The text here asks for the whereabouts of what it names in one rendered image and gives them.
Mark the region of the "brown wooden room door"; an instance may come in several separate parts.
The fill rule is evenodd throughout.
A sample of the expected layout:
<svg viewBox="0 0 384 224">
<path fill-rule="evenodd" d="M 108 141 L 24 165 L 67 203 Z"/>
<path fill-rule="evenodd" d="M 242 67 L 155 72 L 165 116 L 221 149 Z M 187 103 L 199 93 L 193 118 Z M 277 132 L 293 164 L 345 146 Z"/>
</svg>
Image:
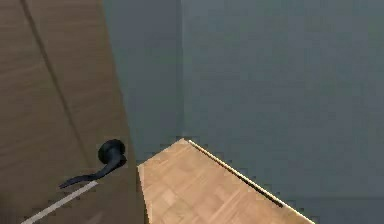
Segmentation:
<svg viewBox="0 0 384 224">
<path fill-rule="evenodd" d="M 149 224 L 103 0 L 0 0 L 0 224 Z"/>
</svg>

